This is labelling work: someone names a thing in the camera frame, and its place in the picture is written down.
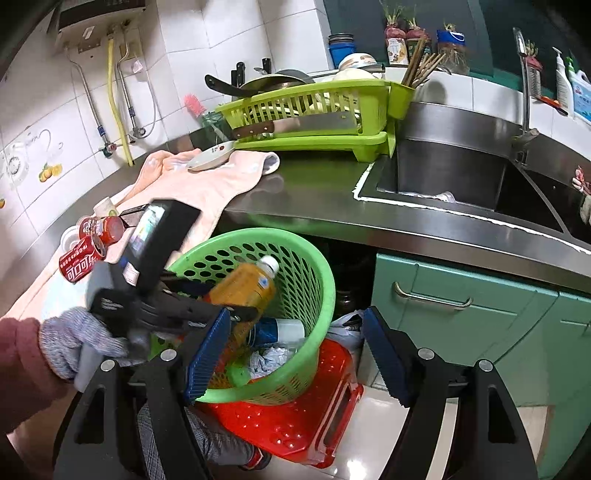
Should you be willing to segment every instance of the soap dispenser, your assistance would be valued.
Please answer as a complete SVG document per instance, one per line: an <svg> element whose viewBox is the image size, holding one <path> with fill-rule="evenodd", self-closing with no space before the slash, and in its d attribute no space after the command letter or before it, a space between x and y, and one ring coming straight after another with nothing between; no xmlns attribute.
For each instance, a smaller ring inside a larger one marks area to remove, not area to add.
<svg viewBox="0 0 591 480"><path fill-rule="evenodd" d="M573 87L566 76L564 68L564 61L560 54L562 53L556 47L552 47L556 52L556 96L560 102L560 106L566 110L570 117L574 115L573 109Z"/></svg>

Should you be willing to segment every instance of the red sleeve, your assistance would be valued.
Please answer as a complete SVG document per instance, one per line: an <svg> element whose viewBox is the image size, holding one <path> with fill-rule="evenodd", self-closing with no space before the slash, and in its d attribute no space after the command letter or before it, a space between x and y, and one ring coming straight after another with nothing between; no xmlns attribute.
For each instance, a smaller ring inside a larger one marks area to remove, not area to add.
<svg viewBox="0 0 591 480"><path fill-rule="evenodd" d="M39 322L0 319L0 434L64 396L68 383L54 374L39 350Z"/></svg>

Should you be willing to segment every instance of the wall tile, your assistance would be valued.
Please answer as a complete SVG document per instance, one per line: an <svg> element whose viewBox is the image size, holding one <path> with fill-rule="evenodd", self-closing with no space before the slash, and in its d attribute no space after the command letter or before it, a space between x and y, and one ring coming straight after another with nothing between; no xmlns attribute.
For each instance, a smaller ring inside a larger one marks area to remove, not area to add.
<svg viewBox="0 0 591 480"><path fill-rule="evenodd" d="M267 34L276 70L327 70L329 62L320 30L318 10L290 15L268 23Z"/></svg>
<svg viewBox="0 0 591 480"><path fill-rule="evenodd" d="M210 46L263 24L256 0L202 0Z"/></svg>
<svg viewBox="0 0 591 480"><path fill-rule="evenodd" d="M198 0L157 0L157 5L166 52L209 47Z"/></svg>
<svg viewBox="0 0 591 480"><path fill-rule="evenodd" d="M190 115L186 108L181 108L163 119L166 136L170 140L189 134L187 117Z"/></svg>
<svg viewBox="0 0 591 480"><path fill-rule="evenodd" d="M417 88L414 100L472 110L472 78L432 72L429 81Z"/></svg>
<svg viewBox="0 0 591 480"><path fill-rule="evenodd" d="M243 61L246 65L246 81L260 77L254 67L261 67L261 59L271 57L271 49L267 40L265 27L251 28L221 42L212 48L213 58L218 72L218 78L224 82L231 82L230 72L236 69L236 63Z"/></svg>
<svg viewBox="0 0 591 480"><path fill-rule="evenodd" d="M139 37L142 41L146 66L150 69L166 53L156 0L146 1L146 10L139 23Z"/></svg>
<svg viewBox="0 0 591 480"><path fill-rule="evenodd" d="M6 159L4 153L0 151L0 223L6 226L12 225L16 219L25 211L18 192L6 170Z"/></svg>
<svg viewBox="0 0 591 480"><path fill-rule="evenodd" d="M139 158L146 152L155 150L168 141L166 131L162 120L159 120L154 125L154 131L143 140L137 140L136 143L129 146L131 156L133 159ZM99 166L102 177L107 178L120 168L125 168L127 162L125 161L125 154L123 147L118 147L117 151L109 158L105 158L102 153L95 154L96 163Z"/></svg>
<svg viewBox="0 0 591 480"><path fill-rule="evenodd" d="M209 48L169 53L168 62L181 105L184 105L184 96L188 93L196 95L202 102L219 96L217 92L210 90L203 80L206 74L217 76L213 54Z"/></svg>
<svg viewBox="0 0 591 480"><path fill-rule="evenodd" d="M591 160L591 131L556 111L553 112L552 138Z"/></svg>
<svg viewBox="0 0 591 480"><path fill-rule="evenodd" d="M0 219L0 238L0 278L3 278L11 265L20 259L37 239L37 232L27 214L23 213L12 225L3 223Z"/></svg>
<svg viewBox="0 0 591 480"><path fill-rule="evenodd" d="M22 143L26 145L20 151L23 162L28 164L28 173L17 190L25 208L68 171L92 155L75 100L36 122L9 148L15 151L15 144Z"/></svg>
<svg viewBox="0 0 591 480"><path fill-rule="evenodd" d="M319 9L326 13L323 0L259 0L265 23L288 15Z"/></svg>
<svg viewBox="0 0 591 480"><path fill-rule="evenodd" d="M33 227L41 235L70 205L97 185L103 176L90 157L70 170L27 207Z"/></svg>
<svg viewBox="0 0 591 480"><path fill-rule="evenodd" d="M55 53L46 34L48 22L49 17L37 26L0 82L0 128L5 143L74 98L70 62L63 52Z"/></svg>
<svg viewBox="0 0 591 480"><path fill-rule="evenodd" d="M521 123L520 92L486 80L472 80L476 112L503 118L515 124Z"/></svg>
<svg viewBox="0 0 591 480"><path fill-rule="evenodd" d="M174 85L173 72L168 63L168 55L162 57L156 64L150 68L148 75L160 114L163 117L177 111L181 105L178 101L177 88Z"/></svg>

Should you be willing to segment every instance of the hand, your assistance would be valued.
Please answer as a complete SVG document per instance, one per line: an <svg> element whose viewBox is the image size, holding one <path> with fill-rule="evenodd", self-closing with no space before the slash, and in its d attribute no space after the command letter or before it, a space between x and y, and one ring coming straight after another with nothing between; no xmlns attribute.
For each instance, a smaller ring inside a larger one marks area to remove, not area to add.
<svg viewBox="0 0 591 480"><path fill-rule="evenodd" d="M81 307L47 319L39 328L41 352L53 372L64 380L76 376L83 343L104 356L124 358L128 355L127 340L113 338L102 322Z"/></svg>

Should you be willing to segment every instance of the water heater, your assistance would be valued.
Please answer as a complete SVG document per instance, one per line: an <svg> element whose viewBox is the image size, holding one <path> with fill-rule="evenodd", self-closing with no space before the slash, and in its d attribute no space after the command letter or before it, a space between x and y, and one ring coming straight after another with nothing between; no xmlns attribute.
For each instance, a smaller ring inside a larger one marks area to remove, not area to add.
<svg viewBox="0 0 591 480"><path fill-rule="evenodd" d="M145 0L64 0L53 12L47 33L56 49L85 51L100 45L117 25L134 28L145 10Z"/></svg>

